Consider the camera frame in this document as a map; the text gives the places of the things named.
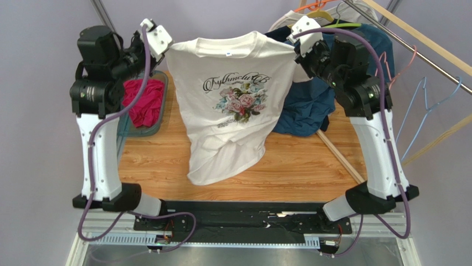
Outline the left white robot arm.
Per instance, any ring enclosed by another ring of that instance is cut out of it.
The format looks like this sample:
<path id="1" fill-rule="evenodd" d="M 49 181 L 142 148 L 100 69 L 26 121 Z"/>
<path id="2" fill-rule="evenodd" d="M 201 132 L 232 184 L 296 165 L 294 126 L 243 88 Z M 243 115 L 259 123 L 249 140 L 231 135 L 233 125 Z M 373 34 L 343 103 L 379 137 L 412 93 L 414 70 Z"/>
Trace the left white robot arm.
<path id="1" fill-rule="evenodd" d="M 158 65 L 172 45 L 165 28 L 145 19 L 124 48 L 122 38 L 105 25 L 84 29 L 77 42 L 82 60 L 69 91 L 84 156 L 83 187 L 73 206 L 108 212 L 158 216 L 162 201 L 136 183 L 119 178 L 117 128 L 123 115 L 124 82 Z"/>

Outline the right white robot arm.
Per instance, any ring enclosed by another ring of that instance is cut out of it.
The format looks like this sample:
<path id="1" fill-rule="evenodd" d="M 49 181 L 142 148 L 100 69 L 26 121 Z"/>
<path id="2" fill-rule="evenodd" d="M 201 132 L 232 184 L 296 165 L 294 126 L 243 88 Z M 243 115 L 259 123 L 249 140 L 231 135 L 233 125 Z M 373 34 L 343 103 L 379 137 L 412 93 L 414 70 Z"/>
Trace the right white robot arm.
<path id="1" fill-rule="evenodd" d="M 295 62 L 311 78 L 319 78 L 333 89 L 357 134 L 367 170 L 367 181 L 324 204 L 329 221 L 354 214 L 384 214 L 398 202 L 419 196 L 419 188 L 405 177 L 392 139 L 392 100 L 381 89 L 379 77 L 368 73 L 372 48 L 363 38 L 335 36 L 332 46 L 319 40 L 302 53 L 295 46 Z"/>

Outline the white floral print t-shirt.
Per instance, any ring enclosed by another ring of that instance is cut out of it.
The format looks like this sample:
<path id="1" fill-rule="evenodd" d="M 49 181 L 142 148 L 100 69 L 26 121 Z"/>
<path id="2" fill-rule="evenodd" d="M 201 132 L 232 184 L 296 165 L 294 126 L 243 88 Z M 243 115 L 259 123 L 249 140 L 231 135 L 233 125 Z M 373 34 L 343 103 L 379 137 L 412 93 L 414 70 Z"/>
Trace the white floral print t-shirt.
<path id="1" fill-rule="evenodd" d="M 187 177 L 197 186 L 258 163 L 292 83 L 307 81 L 294 47 L 257 31 L 179 42 L 166 57 L 191 143 Z"/>

